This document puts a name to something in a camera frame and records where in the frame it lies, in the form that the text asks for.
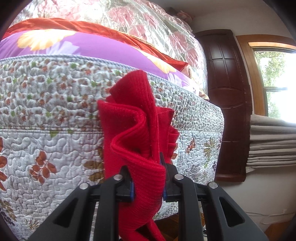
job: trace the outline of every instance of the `wooden door panel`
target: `wooden door panel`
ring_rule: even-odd
[[[246,177],[252,99],[247,73],[231,30],[195,34],[204,48],[210,102],[223,112],[225,126],[215,180],[241,182]]]

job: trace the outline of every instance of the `bright sky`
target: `bright sky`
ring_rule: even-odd
[[[280,110],[281,119],[296,123],[296,54],[285,54],[285,69],[276,79],[277,87],[287,87],[287,91],[273,92],[271,99]],[[261,59],[261,64],[268,59]]]

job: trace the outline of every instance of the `beige curtain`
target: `beige curtain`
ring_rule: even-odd
[[[296,165],[296,123],[251,115],[250,151],[246,171]]]

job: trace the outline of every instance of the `yellow flower print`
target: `yellow flower print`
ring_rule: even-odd
[[[31,30],[19,37],[17,46],[19,48],[30,47],[31,51],[43,50],[75,33],[75,31],[62,29]]]
[[[140,49],[135,48],[136,50],[140,51],[144,56],[146,56],[149,60],[151,60],[162,72],[168,74],[169,72],[176,72],[177,70],[169,65],[168,63],[164,62],[163,60],[148,54]]]

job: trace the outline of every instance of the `bed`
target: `bed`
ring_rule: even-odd
[[[190,27],[145,0],[78,2],[33,0],[0,42],[0,208],[19,240],[80,183],[104,181],[96,101],[133,70],[175,111],[179,173],[202,184],[215,176],[224,119],[207,101]],[[164,202],[153,218],[177,211]]]

